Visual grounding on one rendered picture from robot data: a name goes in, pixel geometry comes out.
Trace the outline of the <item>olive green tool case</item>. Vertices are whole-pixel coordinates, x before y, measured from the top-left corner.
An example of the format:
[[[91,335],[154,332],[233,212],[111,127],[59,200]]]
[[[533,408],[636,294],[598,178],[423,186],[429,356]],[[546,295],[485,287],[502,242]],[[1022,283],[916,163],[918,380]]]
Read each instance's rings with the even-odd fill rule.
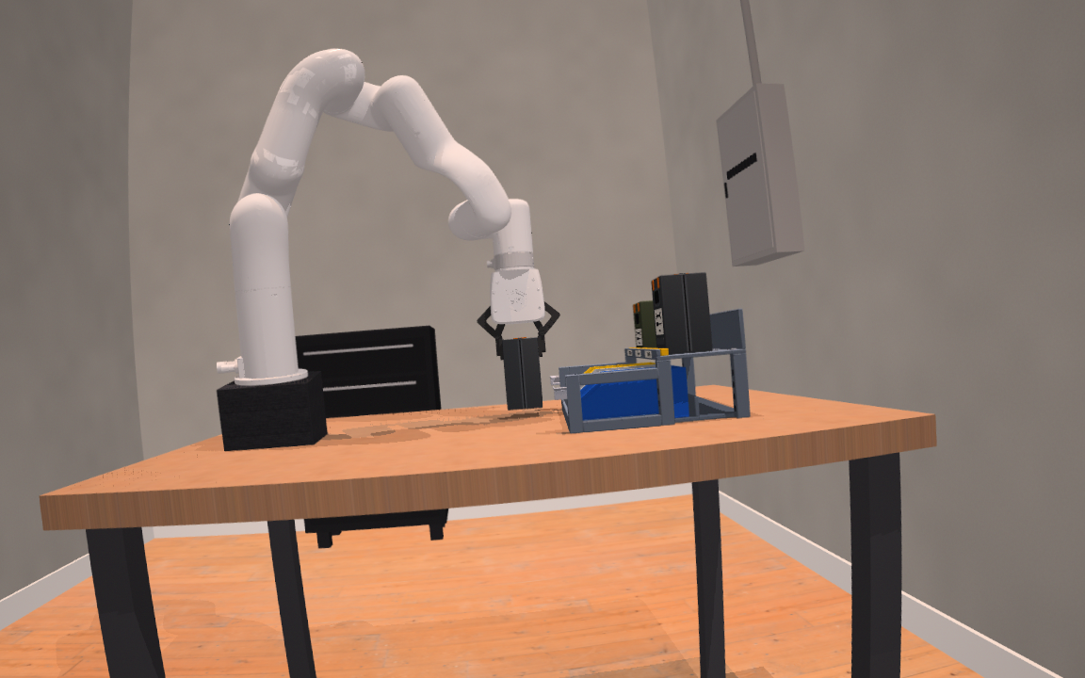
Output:
[[[658,348],[654,305],[652,300],[639,300],[633,305],[636,323],[636,347]]]

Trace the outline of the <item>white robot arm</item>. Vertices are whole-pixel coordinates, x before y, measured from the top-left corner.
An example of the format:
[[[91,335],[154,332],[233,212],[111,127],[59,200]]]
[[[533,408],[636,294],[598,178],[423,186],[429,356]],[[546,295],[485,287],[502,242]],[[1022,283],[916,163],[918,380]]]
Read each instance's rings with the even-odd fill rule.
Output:
[[[356,53],[312,53],[288,74],[277,91],[230,214],[241,357],[217,363],[217,373],[238,372],[237,385],[307,378],[297,359],[288,214],[323,112],[363,127],[395,129],[414,166],[446,176],[470,202],[449,212],[448,226],[455,236],[493,236],[494,259],[487,267],[494,270],[534,267],[528,202],[508,199],[485,162],[449,135],[416,80],[400,74],[380,88],[363,81],[363,63]]]

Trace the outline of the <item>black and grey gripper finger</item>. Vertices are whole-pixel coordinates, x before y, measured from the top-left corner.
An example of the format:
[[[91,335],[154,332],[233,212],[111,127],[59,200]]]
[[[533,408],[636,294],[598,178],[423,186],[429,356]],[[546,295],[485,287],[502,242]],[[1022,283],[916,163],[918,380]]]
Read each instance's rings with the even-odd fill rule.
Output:
[[[494,337],[495,344],[496,344],[496,355],[500,356],[500,360],[503,360],[503,348],[501,347],[501,334],[500,333],[501,333],[501,331],[505,330],[505,325],[498,325],[495,329],[492,328],[490,325],[488,325],[488,323],[487,323],[486,320],[488,320],[488,317],[490,317],[490,314],[492,314],[492,306],[488,306],[488,309],[486,310],[486,312],[482,314],[478,317],[478,325],[482,327],[482,328],[485,328],[485,331],[487,333],[489,333]]]
[[[545,327],[542,327],[542,323],[540,323],[540,321],[534,321],[533,322],[534,325],[537,327],[537,330],[539,332],[537,338],[538,338],[538,348],[539,348],[539,356],[540,357],[542,357],[542,351],[546,351],[545,350],[545,334],[548,332],[548,330],[550,330],[551,327],[556,325],[556,321],[559,320],[559,317],[560,317],[560,314],[556,312],[556,309],[552,308],[552,306],[548,305],[547,303],[545,303],[545,311],[547,314],[551,315],[550,320],[548,320],[548,322],[546,323]]]

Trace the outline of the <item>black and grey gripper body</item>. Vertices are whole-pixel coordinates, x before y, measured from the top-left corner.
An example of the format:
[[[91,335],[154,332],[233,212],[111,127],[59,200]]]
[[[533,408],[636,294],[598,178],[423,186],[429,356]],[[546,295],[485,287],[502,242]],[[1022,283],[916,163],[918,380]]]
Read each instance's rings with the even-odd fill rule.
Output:
[[[501,267],[496,270],[492,273],[490,297],[492,320],[496,325],[521,325],[545,318],[542,282],[539,269],[535,267]]]

